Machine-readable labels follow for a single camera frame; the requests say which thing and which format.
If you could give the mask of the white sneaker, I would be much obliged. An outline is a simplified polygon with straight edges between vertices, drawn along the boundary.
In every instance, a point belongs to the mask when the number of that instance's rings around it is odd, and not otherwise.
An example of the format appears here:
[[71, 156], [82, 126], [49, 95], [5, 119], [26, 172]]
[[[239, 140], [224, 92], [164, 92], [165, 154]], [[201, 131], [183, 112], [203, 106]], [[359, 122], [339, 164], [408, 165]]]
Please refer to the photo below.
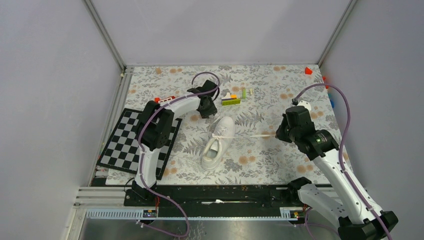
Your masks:
[[233, 118], [224, 116], [216, 120], [214, 131], [201, 153], [200, 164], [205, 171], [213, 171], [220, 164], [225, 153], [230, 148], [234, 139], [267, 138], [275, 134], [236, 134], [236, 125]]

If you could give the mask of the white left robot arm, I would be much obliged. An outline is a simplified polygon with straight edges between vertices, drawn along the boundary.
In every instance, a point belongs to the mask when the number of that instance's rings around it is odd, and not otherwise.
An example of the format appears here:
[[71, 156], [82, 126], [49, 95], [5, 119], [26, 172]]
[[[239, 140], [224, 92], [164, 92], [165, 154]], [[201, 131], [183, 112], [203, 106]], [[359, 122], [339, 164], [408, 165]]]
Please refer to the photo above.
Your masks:
[[169, 140], [174, 120], [192, 111], [198, 111], [202, 118], [215, 115], [218, 91], [219, 83], [206, 80], [202, 86], [190, 88], [175, 99], [163, 103], [149, 101], [145, 105], [138, 125], [138, 169], [131, 187], [142, 205], [148, 206], [155, 200], [152, 187], [157, 182], [159, 154]]

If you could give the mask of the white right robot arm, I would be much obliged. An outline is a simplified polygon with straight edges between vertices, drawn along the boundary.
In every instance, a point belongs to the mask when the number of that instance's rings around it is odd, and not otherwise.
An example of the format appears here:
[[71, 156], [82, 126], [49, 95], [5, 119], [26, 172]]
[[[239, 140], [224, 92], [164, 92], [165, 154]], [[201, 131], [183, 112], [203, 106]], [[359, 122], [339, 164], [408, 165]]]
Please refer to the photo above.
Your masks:
[[288, 108], [282, 115], [276, 138], [294, 143], [325, 175], [340, 201], [328, 197], [305, 177], [291, 182], [287, 201], [312, 207], [336, 228], [342, 240], [391, 239], [390, 231], [399, 222], [393, 211], [384, 211], [368, 194], [345, 160], [332, 134], [317, 130], [304, 106]]

